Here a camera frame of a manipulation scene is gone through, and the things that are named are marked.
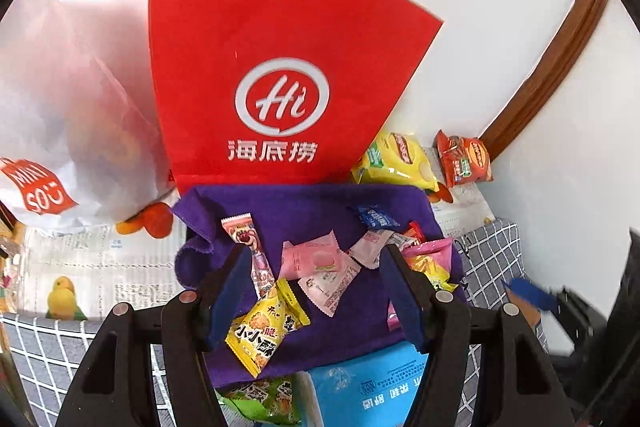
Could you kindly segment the long pink bear candy bar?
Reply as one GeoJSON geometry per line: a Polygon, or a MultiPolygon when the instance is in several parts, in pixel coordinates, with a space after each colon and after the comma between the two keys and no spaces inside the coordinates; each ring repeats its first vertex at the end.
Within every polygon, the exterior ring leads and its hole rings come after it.
{"type": "Polygon", "coordinates": [[[252,252],[252,278],[258,299],[265,298],[271,288],[276,285],[276,278],[271,270],[268,258],[262,247],[252,215],[247,212],[242,215],[232,216],[221,220],[224,231],[238,243],[250,248],[252,252]]]}

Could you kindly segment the white Miniso plastic bag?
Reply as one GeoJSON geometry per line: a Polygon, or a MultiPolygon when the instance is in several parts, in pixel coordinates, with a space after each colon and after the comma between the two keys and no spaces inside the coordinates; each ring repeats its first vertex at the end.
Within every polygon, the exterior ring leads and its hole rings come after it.
{"type": "Polygon", "coordinates": [[[51,232],[124,221],[171,190],[160,132],[58,0],[1,21],[1,202],[51,232]]]}

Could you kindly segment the white pink small packet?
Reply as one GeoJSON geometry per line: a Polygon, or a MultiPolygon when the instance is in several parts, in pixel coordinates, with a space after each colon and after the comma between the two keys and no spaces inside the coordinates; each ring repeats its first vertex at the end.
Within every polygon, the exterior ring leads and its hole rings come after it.
{"type": "Polygon", "coordinates": [[[361,265],[356,260],[348,254],[342,254],[341,269],[302,277],[298,286],[322,313],[327,317],[334,317],[344,292],[360,270],[361,265]]]}

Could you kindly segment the blue tissue box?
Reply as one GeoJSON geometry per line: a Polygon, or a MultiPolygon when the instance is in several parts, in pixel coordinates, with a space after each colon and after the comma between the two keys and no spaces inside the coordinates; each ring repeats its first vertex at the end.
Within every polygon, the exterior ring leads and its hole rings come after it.
{"type": "Polygon", "coordinates": [[[304,426],[401,426],[427,356],[401,341],[346,362],[295,375],[304,426]]]}

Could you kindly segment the blue small snack packet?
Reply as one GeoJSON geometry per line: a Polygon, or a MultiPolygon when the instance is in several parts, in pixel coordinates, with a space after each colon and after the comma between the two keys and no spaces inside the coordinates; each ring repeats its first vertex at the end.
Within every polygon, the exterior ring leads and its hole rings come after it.
{"type": "Polygon", "coordinates": [[[400,225],[388,212],[375,205],[350,206],[349,209],[370,230],[394,229],[400,225]]]}

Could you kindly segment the pink peach snack packet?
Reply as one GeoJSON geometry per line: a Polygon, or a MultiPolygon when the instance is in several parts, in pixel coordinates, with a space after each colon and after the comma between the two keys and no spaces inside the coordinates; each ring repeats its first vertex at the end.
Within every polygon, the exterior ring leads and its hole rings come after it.
{"type": "Polygon", "coordinates": [[[285,241],[279,277],[290,281],[321,272],[338,271],[342,267],[342,254],[333,231],[297,245],[285,241]]]}

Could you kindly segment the green rice cracker packet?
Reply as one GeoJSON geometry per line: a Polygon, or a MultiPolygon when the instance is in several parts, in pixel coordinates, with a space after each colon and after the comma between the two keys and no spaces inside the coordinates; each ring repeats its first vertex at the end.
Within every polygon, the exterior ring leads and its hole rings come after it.
{"type": "Polygon", "coordinates": [[[220,404],[231,407],[249,421],[271,426],[300,426],[292,376],[237,384],[217,391],[220,404]]]}

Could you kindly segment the yellow chips bag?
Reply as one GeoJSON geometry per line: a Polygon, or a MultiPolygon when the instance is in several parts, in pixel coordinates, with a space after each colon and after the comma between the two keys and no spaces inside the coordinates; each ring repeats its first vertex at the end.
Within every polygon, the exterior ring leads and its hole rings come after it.
{"type": "Polygon", "coordinates": [[[413,136],[381,131],[352,168],[356,183],[411,185],[436,192],[438,181],[423,148],[413,136]]]}

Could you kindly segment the brown wooden door frame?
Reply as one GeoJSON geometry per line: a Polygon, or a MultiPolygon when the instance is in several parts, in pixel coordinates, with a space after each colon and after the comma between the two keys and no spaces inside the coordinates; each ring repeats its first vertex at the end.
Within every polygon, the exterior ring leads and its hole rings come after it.
{"type": "Polygon", "coordinates": [[[575,0],[533,72],[480,139],[496,159],[533,121],[584,52],[608,0],[575,0]]]}

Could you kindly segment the grey checked blanket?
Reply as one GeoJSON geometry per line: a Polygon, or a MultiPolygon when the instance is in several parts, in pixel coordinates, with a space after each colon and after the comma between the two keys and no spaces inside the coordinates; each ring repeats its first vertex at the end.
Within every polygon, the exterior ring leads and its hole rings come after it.
{"type": "MultiPolygon", "coordinates": [[[[481,308],[506,303],[506,283],[525,274],[518,226],[498,219],[457,237],[454,246],[460,251],[469,303],[481,308]]],[[[6,312],[2,325],[36,424],[53,426],[100,324],[6,312]]]]}

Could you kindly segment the small red snack packet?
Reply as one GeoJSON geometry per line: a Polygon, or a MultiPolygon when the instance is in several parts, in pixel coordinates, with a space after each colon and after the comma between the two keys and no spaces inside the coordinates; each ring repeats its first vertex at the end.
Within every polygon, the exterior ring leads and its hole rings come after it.
{"type": "Polygon", "coordinates": [[[425,235],[424,235],[419,223],[416,222],[416,221],[410,221],[409,222],[408,228],[404,232],[404,235],[407,236],[407,237],[411,237],[412,239],[415,239],[420,244],[426,242],[426,237],[425,237],[425,235]]]}

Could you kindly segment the pink yellow snack packet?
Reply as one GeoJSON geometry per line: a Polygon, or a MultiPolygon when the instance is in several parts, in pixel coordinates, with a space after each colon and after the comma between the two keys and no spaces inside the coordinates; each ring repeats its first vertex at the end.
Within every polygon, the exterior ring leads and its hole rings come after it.
{"type": "Polygon", "coordinates": [[[420,243],[415,237],[394,233],[386,245],[396,246],[409,268],[424,274],[436,291],[455,291],[458,283],[451,280],[454,241],[435,239],[420,243]]]}

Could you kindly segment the red paper shopping bag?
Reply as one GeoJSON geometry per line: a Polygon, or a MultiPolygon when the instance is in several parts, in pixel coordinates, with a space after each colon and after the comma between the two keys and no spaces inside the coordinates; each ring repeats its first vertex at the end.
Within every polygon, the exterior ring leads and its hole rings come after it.
{"type": "Polygon", "coordinates": [[[149,0],[179,191],[342,182],[442,23],[410,0],[149,0]]]}

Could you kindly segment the yellow rice cracker packet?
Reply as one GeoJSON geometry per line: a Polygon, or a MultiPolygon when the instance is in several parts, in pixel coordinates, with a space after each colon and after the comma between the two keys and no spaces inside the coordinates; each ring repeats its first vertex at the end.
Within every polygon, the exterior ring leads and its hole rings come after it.
{"type": "Polygon", "coordinates": [[[277,280],[264,298],[231,323],[224,340],[248,373],[258,377],[283,339],[310,324],[287,280],[277,280]]]}

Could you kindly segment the orange red chips bag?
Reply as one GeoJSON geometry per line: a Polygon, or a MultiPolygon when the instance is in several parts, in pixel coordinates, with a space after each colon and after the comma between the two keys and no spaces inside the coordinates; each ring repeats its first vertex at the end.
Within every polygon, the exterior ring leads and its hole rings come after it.
{"type": "Polygon", "coordinates": [[[439,130],[435,145],[448,187],[494,179],[488,150],[480,139],[446,135],[439,130]]]}

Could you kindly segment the purple towel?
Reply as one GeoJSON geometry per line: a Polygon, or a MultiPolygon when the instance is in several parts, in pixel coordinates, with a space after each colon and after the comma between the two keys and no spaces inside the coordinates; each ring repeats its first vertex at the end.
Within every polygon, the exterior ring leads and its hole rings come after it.
{"type": "Polygon", "coordinates": [[[375,206],[402,232],[416,222],[441,239],[420,188],[390,184],[194,186],[172,208],[192,231],[178,251],[186,288],[224,265],[236,246],[252,248],[258,275],[235,281],[243,297],[232,325],[206,355],[222,388],[344,362],[404,340],[387,325],[388,295],[378,269],[349,249],[368,233],[357,207],[375,206]]]}

